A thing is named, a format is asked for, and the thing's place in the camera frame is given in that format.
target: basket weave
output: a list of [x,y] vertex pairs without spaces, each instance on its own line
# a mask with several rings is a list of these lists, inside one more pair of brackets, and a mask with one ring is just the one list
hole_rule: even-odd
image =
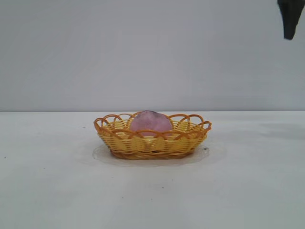
[[[94,121],[99,137],[114,156],[128,160],[183,158],[191,154],[206,139],[207,132],[211,130],[212,123],[204,121],[200,115],[174,114],[166,116],[172,124],[171,131],[131,131],[130,124],[139,113],[109,114]],[[180,121],[174,121],[175,117],[181,117]],[[190,121],[192,117],[199,118],[200,123],[192,123]],[[141,132],[152,132],[156,136],[144,137],[140,135]]]

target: pink stone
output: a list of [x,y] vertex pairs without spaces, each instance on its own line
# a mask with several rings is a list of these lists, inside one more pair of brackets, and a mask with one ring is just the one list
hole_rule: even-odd
[[[164,132],[172,130],[172,125],[170,120],[161,113],[155,111],[142,111],[132,120],[130,130],[155,130]],[[143,136],[156,136],[156,134],[152,132],[141,132],[140,134]]]

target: white table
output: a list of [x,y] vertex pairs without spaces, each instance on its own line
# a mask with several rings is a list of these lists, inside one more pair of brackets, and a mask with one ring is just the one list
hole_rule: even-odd
[[305,228],[305,112],[186,112],[213,129],[175,161],[110,156],[109,113],[0,113],[1,229]]

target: wicker basket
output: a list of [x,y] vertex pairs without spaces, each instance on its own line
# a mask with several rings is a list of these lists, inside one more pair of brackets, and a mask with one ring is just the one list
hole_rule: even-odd
[[[130,124],[140,112],[135,114],[110,114],[94,121],[99,137],[118,158],[129,160],[179,159],[191,154],[206,139],[211,123],[200,115],[174,114],[167,116],[172,130],[157,132],[153,130],[131,131]],[[199,124],[190,121],[200,119]],[[141,132],[153,132],[156,136],[140,135]]]

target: dark object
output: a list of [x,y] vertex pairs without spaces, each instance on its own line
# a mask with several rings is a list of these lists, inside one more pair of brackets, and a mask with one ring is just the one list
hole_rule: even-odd
[[277,4],[282,14],[284,38],[292,40],[305,6],[305,0],[277,0]]

